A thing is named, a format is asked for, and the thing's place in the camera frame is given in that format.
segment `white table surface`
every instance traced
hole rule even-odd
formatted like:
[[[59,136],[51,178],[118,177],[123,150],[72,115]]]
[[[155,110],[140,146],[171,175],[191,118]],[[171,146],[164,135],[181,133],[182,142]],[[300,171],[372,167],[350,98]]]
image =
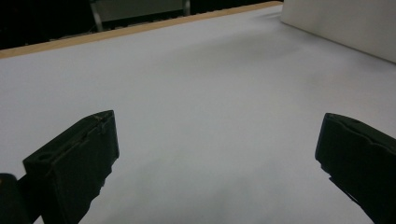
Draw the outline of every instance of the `white table surface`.
[[[0,171],[114,109],[120,158],[81,223],[372,223],[314,153],[326,112],[396,136],[396,65],[280,11],[0,60]]]

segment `wooden edge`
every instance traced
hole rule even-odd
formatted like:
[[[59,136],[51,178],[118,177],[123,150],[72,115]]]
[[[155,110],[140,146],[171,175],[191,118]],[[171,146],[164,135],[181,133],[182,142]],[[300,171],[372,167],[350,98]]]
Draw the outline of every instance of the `wooden edge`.
[[[177,19],[172,19],[168,21],[157,21],[152,23],[146,23],[142,25],[136,25],[133,27],[122,28],[113,31],[106,31],[102,33],[95,33],[91,35],[81,35],[61,40],[55,40],[35,45],[18,47],[15,49],[3,49],[0,50],[0,59],[10,58],[24,54],[36,53],[40,51],[50,50],[50,49],[60,49],[65,47],[70,47],[74,45],[80,45],[85,43],[90,43],[93,41],[100,41],[104,39],[109,39],[112,37],[122,36],[122,35],[132,35],[140,32],[155,30],[163,27],[178,25],[191,21],[201,21],[221,16],[233,15],[236,13],[247,12],[251,10],[266,8],[266,7],[275,7],[282,5],[282,2],[271,1],[266,3],[260,3],[256,5],[244,6],[244,7],[234,7],[229,9],[223,9],[219,11],[207,12],[203,14],[188,16],[188,17],[180,17]]]

